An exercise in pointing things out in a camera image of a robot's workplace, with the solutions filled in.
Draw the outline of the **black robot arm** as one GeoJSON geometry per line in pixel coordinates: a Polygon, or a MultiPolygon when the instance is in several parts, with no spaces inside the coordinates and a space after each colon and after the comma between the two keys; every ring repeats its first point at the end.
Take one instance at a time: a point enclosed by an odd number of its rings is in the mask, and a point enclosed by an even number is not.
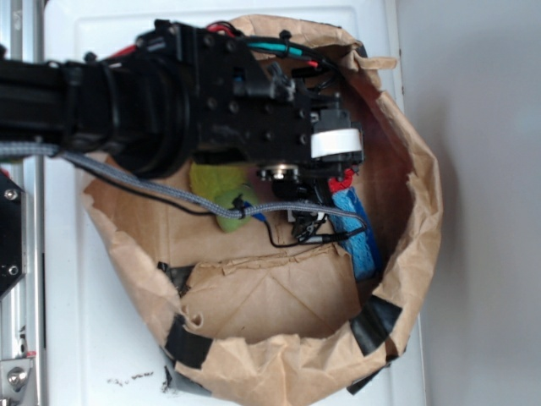
{"type": "Polygon", "coordinates": [[[3,156],[103,151],[138,179],[185,162],[249,165],[287,201],[296,244],[344,241],[366,229],[318,234],[335,212],[329,182],[363,162],[363,136],[339,96],[329,58],[227,22],[205,29],[158,20],[106,59],[1,62],[3,156]]]}

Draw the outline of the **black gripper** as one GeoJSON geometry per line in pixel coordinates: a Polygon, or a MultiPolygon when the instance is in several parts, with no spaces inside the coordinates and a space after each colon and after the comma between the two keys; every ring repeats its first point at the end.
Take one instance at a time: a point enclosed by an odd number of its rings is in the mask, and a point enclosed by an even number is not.
{"type": "Polygon", "coordinates": [[[319,208],[331,204],[330,180],[363,162],[361,128],[339,96],[308,89],[278,63],[262,68],[255,52],[331,68],[286,34],[247,37],[231,26],[212,31],[158,21],[137,39],[148,131],[136,172],[166,176],[187,160],[255,165],[279,197],[310,205],[309,213],[292,210],[292,233],[300,244],[315,244],[324,220],[319,208]]]}

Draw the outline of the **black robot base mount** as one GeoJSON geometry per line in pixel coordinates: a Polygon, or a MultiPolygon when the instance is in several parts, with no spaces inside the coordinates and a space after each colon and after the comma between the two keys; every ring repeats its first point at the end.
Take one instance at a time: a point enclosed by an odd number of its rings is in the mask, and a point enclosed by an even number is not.
{"type": "Polygon", "coordinates": [[[24,191],[1,170],[1,299],[24,275],[24,191]]]}

